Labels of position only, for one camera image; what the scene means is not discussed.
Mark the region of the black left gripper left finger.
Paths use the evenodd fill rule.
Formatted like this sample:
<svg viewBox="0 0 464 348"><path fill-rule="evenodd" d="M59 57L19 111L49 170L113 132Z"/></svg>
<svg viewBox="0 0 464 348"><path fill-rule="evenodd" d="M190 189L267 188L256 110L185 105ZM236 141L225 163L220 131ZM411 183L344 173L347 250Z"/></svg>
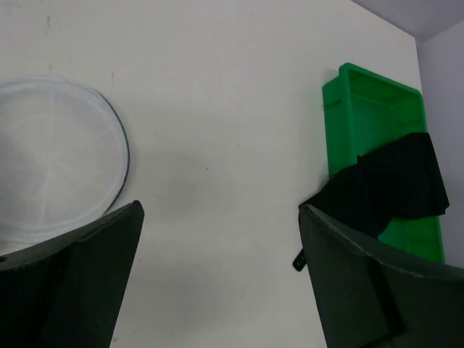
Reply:
<svg viewBox="0 0 464 348"><path fill-rule="evenodd" d="M109 347L143 221L134 201L1 256L1 346Z"/></svg>

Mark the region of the black bra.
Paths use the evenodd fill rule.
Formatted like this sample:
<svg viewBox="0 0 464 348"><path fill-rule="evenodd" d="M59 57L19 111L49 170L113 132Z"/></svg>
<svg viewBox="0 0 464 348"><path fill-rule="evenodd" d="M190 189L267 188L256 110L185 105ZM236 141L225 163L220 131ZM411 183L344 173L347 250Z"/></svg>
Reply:
<svg viewBox="0 0 464 348"><path fill-rule="evenodd" d="M450 203L427 133L411 133L335 174L299 206L296 271L350 267L443 279L452 273L435 243Z"/></svg>

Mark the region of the white mesh laundry bag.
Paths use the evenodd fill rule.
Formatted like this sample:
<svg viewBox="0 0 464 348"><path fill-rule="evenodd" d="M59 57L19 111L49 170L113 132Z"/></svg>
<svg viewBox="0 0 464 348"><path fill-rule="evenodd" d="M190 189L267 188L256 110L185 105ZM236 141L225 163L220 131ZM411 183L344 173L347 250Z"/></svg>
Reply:
<svg viewBox="0 0 464 348"><path fill-rule="evenodd" d="M1 82L1 253L99 219L131 163L122 120L95 88L68 78Z"/></svg>

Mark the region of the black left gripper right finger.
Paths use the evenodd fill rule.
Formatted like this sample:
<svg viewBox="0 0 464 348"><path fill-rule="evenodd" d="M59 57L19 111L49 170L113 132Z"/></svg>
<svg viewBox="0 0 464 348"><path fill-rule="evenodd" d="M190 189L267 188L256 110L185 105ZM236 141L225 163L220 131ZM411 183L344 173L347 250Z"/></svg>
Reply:
<svg viewBox="0 0 464 348"><path fill-rule="evenodd" d="M463 269L417 257L299 208L328 347L462 347Z"/></svg>

